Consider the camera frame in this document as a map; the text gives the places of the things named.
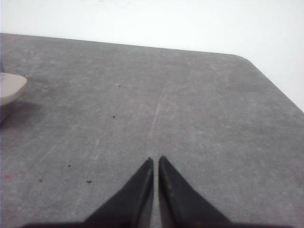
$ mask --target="scratch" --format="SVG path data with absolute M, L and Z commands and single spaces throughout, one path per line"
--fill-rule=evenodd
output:
M 152 124 L 151 124 L 151 128 L 149 130 L 149 136 L 148 136 L 149 138 L 151 137 L 151 134 L 153 132 L 153 128 L 154 128 L 155 122 L 156 122 L 157 117 L 158 117 L 158 113 L 159 113 L 159 111 L 161 109 L 161 105 L 162 105 L 162 102 L 163 102 L 164 97 L 165 97 L 166 88 L 167 88 L 167 84 L 164 86 L 164 88 L 162 90 L 160 101 L 158 102 L 158 105 L 157 105 L 157 108 L 156 108 L 156 112 L 154 114 L 154 118 L 153 118 L 153 121 L 152 121 Z
M 71 132 L 73 132 L 74 130 L 75 130 L 75 128 L 80 124 L 81 122 L 78 122 L 77 124 L 75 124 L 73 127 L 71 127 L 71 129 L 70 130 L 68 130 L 67 131 L 67 133 L 65 133 L 62 137 L 61 137 L 61 139 L 55 144 L 55 145 L 53 145 L 52 146 L 52 148 L 51 149 L 49 149 L 48 150 L 48 152 L 46 152 L 45 153 L 45 155 L 42 157 L 42 158 L 40 158 L 40 160 L 39 160 L 39 162 L 41 162 L 42 160 L 44 160 L 62 141 L 63 141 L 63 139 L 68 135 L 68 134 L 70 134 Z
M 95 145 L 94 145 L 93 149 L 91 149 L 90 152 L 84 158 L 86 158 L 89 154 L 91 154 L 93 151 L 95 151 L 95 149 L 96 149 L 97 145 L 99 144 L 99 142 L 100 142 L 100 139 L 97 139 L 96 142 L 95 142 Z
M 94 148 L 91 150 L 92 152 L 96 149 L 96 147 L 97 147 L 97 145 L 99 144 L 99 142 L 100 142 L 100 139 L 96 140 L 96 143 L 95 143 L 95 145 L 94 145 Z M 88 169 L 86 170 L 86 174 L 85 174 L 86 177 L 88 177 L 89 173 L 92 171 L 93 167 L 95 166 L 95 163 L 96 163 L 96 160 L 98 159 L 98 156 L 99 156 L 99 153 L 97 153 L 97 154 L 95 155 L 94 160 L 93 160 L 93 164 L 90 166 L 90 168 L 88 168 Z M 83 192 L 81 192 L 81 193 L 79 194 L 79 197 L 78 197 L 78 199 L 77 199 L 77 201 L 76 201 L 76 204 L 75 204 L 75 208 L 77 208 L 78 204 L 80 203 L 80 201 L 81 201 L 81 199 L 82 199 L 82 196 L 83 196 Z

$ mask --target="gray speckled surface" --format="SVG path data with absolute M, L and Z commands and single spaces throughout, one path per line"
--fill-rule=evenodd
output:
M 1 125 L 2 227 L 82 221 L 163 154 L 231 220 L 304 226 L 304 114 L 246 59 L 9 34 L 1 59 L 28 79 Z

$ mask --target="black pointed tip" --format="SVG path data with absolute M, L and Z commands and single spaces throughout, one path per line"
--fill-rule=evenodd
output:
M 159 160 L 159 182 L 173 220 L 178 227 L 191 228 L 199 223 L 229 222 L 186 182 L 165 156 Z
M 135 227 L 153 188 L 153 160 L 148 158 L 128 182 L 86 222 Z

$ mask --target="table surface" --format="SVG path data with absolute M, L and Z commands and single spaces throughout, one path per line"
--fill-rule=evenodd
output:
M 232 221 L 304 226 L 304 114 L 248 60 L 10 34 L 1 60 L 28 79 L 0 127 L 2 227 L 82 221 L 161 155 Z

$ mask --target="white object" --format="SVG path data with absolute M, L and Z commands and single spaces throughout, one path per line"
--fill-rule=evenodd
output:
M 16 100 L 25 90 L 27 79 L 20 75 L 12 75 L 1 72 L 0 105 L 7 105 Z
M 12 102 L 25 90 L 25 77 L 2 73 L 0 75 L 0 123 L 10 114 Z

